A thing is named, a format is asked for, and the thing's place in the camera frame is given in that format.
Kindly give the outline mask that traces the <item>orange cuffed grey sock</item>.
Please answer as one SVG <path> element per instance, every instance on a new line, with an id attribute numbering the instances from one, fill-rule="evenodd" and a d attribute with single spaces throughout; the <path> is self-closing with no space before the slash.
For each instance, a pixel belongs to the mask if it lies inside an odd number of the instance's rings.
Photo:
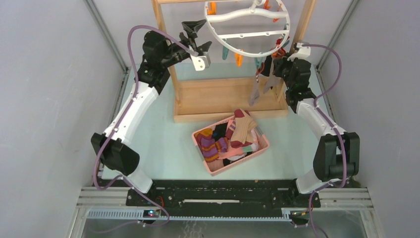
<path id="1" fill-rule="evenodd" d="M 254 106 L 258 102 L 258 100 L 260 98 L 260 92 L 259 92 L 259 75 L 260 75 L 260 72 L 257 71 L 256 72 L 256 75 L 255 75 L 253 87 L 252 87 L 252 90 L 251 90 L 251 94 L 250 94 L 250 96 L 248 98 L 248 104 L 249 104 L 250 107 Z"/>

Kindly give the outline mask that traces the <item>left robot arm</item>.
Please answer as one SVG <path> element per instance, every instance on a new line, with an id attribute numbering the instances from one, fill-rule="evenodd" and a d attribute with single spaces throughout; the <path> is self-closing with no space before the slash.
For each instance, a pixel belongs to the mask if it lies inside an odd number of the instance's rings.
<path id="1" fill-rule="evenodd" d="M 190 59 L 196 71 L 210 66 L 208 55 L 212 44 L 208 41 L 200 46 L 195 39 L 198 31 L 207 23 L 183 21 L 183 32 L 179 40 L 148 25 L 137 25 L 130 29 L 127 48 L 134 70 L 134 84 L 130 95 L 103 133 L 94 133 L 91 144 L 96 154 L 95 166 L 103 164 L 115 171 L 130 187 L 138 191 L 137 199 L 144 206 L 152 206 L 157 194 L 152 187 L 152 179 L 140 165 L 140 155 L 129 146 L 145 112 L 161 94 L 168 79 L 169 68 Z M 132 36 L 136 30 L 146 29 L 143 42 L 143 56 L 140 67 L 136 67 L 132 52 Z"/>

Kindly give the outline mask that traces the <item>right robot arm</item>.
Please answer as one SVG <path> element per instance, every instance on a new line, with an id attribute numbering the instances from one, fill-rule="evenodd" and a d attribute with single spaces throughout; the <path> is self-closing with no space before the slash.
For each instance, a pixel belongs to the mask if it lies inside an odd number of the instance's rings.
<path id="1" fill-rule="evenodd" d="M 311 63 L 305 59 L 268 56 L 264 76 L 274 76 L 286 85 L 285 99 L 294 113 L 300 116 L 318 139 L 313 168 L 297 178 L 288 193 L 294 207 L 303 206 L 309 193 L 329 184 L 344 184 L 359 172 L 360 137 L 336 124 L 317 104 L 309 79 Z"/>

